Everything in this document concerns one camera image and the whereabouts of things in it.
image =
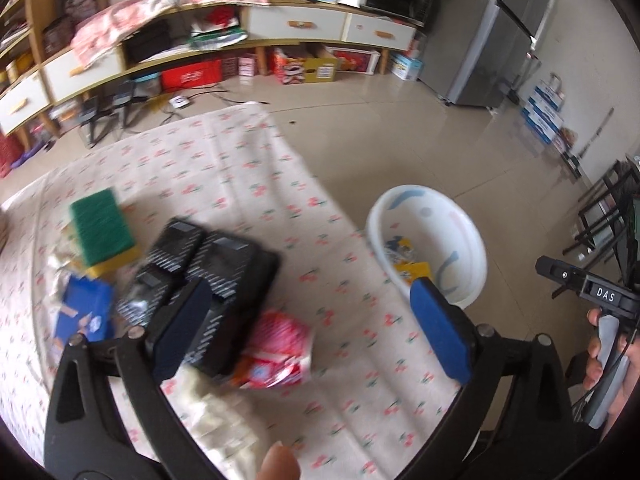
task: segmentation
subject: screw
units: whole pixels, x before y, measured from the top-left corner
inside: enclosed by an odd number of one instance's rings
[[[477,326],[478,333],[482,337],[493,337],[495,334],[495,328],[491,325],[487,325],[487,323],[481,323]]]
[[[542,346],[551,346],[551,338],[547,334],[540,334],[538,336],[538,342]]]
[[[129,336],[129,339],[140,339],[145,335],[145,327],[141,325],[132,326],[127,331],[127,335]]]
[[[84,336],[78,332],[76,332],[69,338],[69,344],[71,346],[81,345],[83,341],[84,341]]]

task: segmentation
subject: wall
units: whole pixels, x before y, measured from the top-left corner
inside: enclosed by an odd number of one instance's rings
[[[560,75],[564,123],[578,134],[574,153],[615,107],[582,160],[585,176],[594,182],[640,144],[640,52],[609,0],[557,0],[538,57],[542,67],[521,96],[549,72]]]

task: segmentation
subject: silver refrigerator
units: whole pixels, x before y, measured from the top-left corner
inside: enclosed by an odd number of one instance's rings
[[[549,0],[440,0],[420,76],[447,103],[498,107],[522,68]]]

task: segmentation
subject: black packaging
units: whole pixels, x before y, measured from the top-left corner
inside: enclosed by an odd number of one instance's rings
[[[187,277],[204,278],[213,297],[186,362],[217,380],[233,373],[279,267],[277,254],[246,238],[220,231],[207,236]]]
[[[140,63],[172,47],[167,20],[151,22],[122,42],[127,60]]]
[[[172,274],[181,274],[189,265],[206,232],[200,226],[171,218],[153,244],[146,260]]]
[[[158,308],[168,303],[176,286],[170,273],[154,265],[141,267],[116,310],[129,324],[147,326]]]

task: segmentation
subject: sponge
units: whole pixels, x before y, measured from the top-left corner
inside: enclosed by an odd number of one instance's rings
[[[142,255],[111,189],[81,198],[70,209],[89,277],[98,278]]]

